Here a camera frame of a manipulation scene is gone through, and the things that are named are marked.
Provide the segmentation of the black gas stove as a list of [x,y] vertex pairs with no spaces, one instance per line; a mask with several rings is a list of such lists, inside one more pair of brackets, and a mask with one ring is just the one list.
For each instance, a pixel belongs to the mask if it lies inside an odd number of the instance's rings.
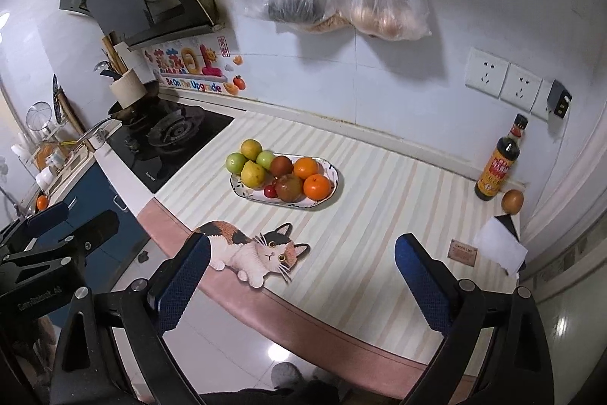
[[108,143],[155,193],[233,120],[202,107],[160,100],[146,116],[113,132]]

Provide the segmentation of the striped cat print table mat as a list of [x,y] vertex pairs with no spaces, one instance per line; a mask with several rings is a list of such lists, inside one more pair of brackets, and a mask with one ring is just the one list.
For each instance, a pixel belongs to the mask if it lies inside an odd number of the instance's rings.
[[[250,202],[234,194],[225,157],[248,138],[281,154],[328,160],[340,175],[329,202],[310,210]],[[405,396],[432,358],[432,331],[394,259],[412,233],[434,258],[470,244],[499,215],[459,175],[312,126],[252,112],[236,118],[157,192],[139,221],[168,255],[195,228],[222,220],[249,235],[288,223],[310,251],[288,279],[261,289],[230,270],[209,270],[201,290],[242,323],[312,364],[392,398]]]

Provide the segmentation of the black plug adapter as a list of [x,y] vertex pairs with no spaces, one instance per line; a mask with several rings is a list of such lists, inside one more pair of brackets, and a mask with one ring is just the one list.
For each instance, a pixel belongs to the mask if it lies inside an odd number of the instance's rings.
[[555,117],[563,119],[569,110],[571,101],[572,95],[566,86],[561,81],[554,80],[546,101],[549,112]]

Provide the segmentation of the dark red-brown fruit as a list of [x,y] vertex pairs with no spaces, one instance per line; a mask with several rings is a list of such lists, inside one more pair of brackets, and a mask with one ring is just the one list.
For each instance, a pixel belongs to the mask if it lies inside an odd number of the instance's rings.
[[293,162],[285,155],[276,156],[270,164],[270,173],[275,178],[280,178],[284,175],[293,172]]

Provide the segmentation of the red apple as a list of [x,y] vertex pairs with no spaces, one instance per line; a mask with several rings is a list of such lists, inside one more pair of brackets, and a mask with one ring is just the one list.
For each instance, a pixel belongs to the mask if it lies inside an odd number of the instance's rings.
[[278,178],[275,182],[278,199],[282,202],[298,202],[302,197],[302,179],[295,174]]

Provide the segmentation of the brown kiwi fruit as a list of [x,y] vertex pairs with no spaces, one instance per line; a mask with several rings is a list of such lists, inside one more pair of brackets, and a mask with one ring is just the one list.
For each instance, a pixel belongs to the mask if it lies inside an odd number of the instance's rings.
[[517,215],[524,205],[524,194],[520,190],[510,189],[501,200],[501,208],[507,215]]

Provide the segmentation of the small brown card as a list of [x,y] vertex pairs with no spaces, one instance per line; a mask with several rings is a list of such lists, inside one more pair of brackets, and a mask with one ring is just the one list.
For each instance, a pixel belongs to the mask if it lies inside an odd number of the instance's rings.
[[471,267],[476,263],[477,253],[477,248],[456,240],[452,240],[448,248],[448,258]]

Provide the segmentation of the yellow lemon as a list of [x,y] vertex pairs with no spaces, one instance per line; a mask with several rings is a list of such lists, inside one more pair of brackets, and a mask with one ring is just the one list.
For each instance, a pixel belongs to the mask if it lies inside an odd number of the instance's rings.
[[260,189],[266,183],[266,170],[256,162],[248,160],[241,170],[240,178],[246,187]]
[[240,153],[248,160],[255,161],[260,153],[263,152],[263,146],[254,139],[245,140],[241,144]]

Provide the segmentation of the floral oval ceramic plate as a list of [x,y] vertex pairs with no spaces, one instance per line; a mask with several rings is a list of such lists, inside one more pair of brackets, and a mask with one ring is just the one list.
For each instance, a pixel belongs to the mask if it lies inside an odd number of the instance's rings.
[[266,170],[262,182],[253,187],[257,170],[261,165],[247,164],[243,173],[248,182],[239,175],[231,175],[230,187],[242,199],[271,206],[308,210],[328,202],[338,190],[340,174],[327,160],[304,155],[276,156]]

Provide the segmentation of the white utensil holder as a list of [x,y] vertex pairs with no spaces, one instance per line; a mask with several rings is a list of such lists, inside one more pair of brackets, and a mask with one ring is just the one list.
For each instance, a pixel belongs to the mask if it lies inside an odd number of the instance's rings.
[[111,93],[116,97],[120,107],[131,107],[146,96],[147,90],[137,73],[130,69],[109,85]]

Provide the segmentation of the grey slipper left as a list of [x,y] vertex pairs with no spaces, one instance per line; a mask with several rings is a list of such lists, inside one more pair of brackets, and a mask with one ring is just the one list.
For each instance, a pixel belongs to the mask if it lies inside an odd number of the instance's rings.
[[305,379],[298,367],[285,361],[272,368],[270,382],[274,389],[297,389],[305,384]]

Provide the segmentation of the red cherry tomato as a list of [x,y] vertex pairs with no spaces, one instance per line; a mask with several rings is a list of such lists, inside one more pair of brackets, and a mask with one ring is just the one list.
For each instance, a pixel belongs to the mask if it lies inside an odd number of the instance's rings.
[[278,196],[276,188],[273,185],[267,185],[264,187],[263,194],[268,199],[275,199]]

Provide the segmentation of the white wall socket right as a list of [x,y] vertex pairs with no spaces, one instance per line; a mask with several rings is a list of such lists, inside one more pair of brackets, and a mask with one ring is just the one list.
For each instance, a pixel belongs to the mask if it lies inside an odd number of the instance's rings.
[[541,82],[542,79],[530,71],[510,64],[499,99],[528,112],[535,103]]

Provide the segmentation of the blue kitchen cabinet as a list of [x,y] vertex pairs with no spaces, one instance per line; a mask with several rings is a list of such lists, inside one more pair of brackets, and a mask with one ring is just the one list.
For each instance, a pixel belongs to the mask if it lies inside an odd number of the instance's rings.
[[70,209],[68,219],[37,238],[33,249],[54,247],[88,220],[106,210],[113,211],[120,220],[117,233],[86,257],[84,268],[84,280],[94,293],[109,292],[149,241],[149,235],[98,164],[83,175],[63,202]]

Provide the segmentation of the green apple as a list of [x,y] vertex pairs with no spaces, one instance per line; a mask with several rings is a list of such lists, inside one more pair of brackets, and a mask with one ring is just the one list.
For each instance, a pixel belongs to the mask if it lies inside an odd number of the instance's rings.
[[240,176],[247,161],[248,158],[240,152],[230,153],[225,160],[225,168],[230,174]]
[[256,164],[263,167],[265,170],[270,170],[272,162],[276,158],[276,155],[270,150],[261,151],[256,157]]

